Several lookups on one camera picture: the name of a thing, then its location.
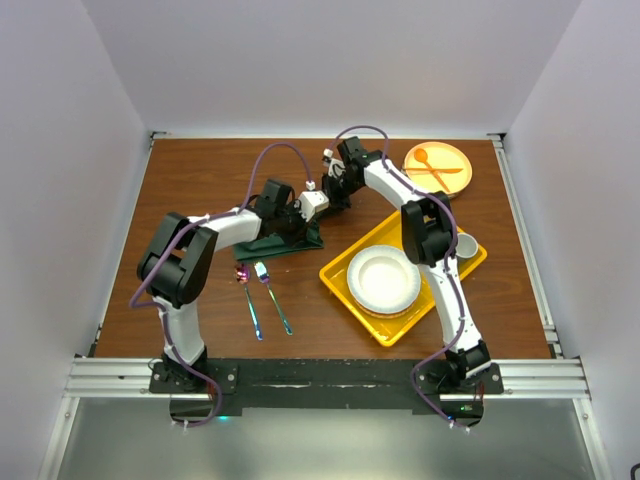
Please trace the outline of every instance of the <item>white mug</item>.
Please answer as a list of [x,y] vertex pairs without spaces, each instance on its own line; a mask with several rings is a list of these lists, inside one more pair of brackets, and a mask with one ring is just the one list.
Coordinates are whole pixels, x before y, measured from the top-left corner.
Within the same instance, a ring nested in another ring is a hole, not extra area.
[[458,233],[458,245],[456,246],[456,257],[458,265],[471,260],[478,253],[478,242],[468,233]]

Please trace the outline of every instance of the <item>white wall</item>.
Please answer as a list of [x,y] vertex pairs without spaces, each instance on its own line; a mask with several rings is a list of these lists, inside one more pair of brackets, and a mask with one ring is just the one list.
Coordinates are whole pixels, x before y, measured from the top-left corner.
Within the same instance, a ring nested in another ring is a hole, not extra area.
[[0,477],[33,479],[128,227],[144,129],[78,0],[0,2]]
[[84,0],[156,130],[484,135],[513,122],[579,0]]
[[584,0],[507,135],[560,340],[616,478],[640,462],[640,2]]

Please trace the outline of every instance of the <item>white plate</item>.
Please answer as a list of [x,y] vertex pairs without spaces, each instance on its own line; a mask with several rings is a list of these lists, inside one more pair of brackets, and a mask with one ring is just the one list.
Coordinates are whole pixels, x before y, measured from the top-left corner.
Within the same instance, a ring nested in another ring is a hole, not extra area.
[[376,245],[360,251],[347,269],[347,285],[356,301],[381,315],[402,312],[420,294],[420,271],[402,250]]

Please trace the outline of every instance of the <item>utensil handle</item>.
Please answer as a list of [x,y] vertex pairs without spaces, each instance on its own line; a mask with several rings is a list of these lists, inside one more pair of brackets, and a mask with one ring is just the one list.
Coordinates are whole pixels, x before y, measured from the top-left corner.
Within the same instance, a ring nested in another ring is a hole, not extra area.
[[253,326],[256,329],[256,337],[258,340],[262,340],[262,330],[260,330],[260,324],[258,323],[258,316],[256,310],[253,308],[253,302],[251,301],[251,295],[249,295],[249,287],[244,286],[244,293],[247,296],[247,303],[249,304],[249,312],[251,312],[251,320],[253,320]]
[[278,310],[278,315],[280,315],[280,320],[282,320],[282,324],[284,325],[285,332],[287,332],[287,335],[293,335],[293,329],[291,328],[291,325],[289,325],[289,322],[287,321],[287,317],[284,316],[284,312],[280,308],[280,305],[278,304],[278,300],[276,300],[276,294],[273,293],[273,290],[271,290],[271,285],[269,285],[268,283],[267,283],[267,289],[269,290],[269,295],[271,295],[271,300],[273,300],[273,304],[276,306],[276,309]]

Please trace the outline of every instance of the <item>metal fork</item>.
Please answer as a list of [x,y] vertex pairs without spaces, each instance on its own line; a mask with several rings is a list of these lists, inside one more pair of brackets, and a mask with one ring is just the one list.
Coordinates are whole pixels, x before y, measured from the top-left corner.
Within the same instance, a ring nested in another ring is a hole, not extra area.
[[249,312],[251,313],[251,320],[256,330],[256,337],[258,340],[262,340],[262,330],[260,329],[260,323],[258,323],[258,315],[253,307],[251,301],[251,295],[249,295],[249,279],[251,278],[251,270],[244,263],[236,266],[236,281],[244,287],[244,293],[247,296],[247,303],[249,304]]
[[271,284],[269,283],[270,277],[269,277],[269,272],[267,271],[267,267],[262,262],[256,262],[253,265],[253,268],[255,268],[256,270],[256,275],[258,275],[258,279],[260,280],[260,283],[264,283],[267,286],[267,289],[269,290],[269,295],[271,295],[271,300],[273,300],[273,304],[276,306],[276,309],[278,310],[278,315],[280,315],[280,320],[282,320],[282,324],[284,325],[285,332],[287,332],[287,335],[293,335],[293,329],[289,325],[289,322],[287,321],[287,317],[284,316],[284,312],[282,311],[282,309],[280,308],[280,305],[278,304],[278,301],[276,300],[276,295],[275,293],[273,293],[273,290],[271,289]]

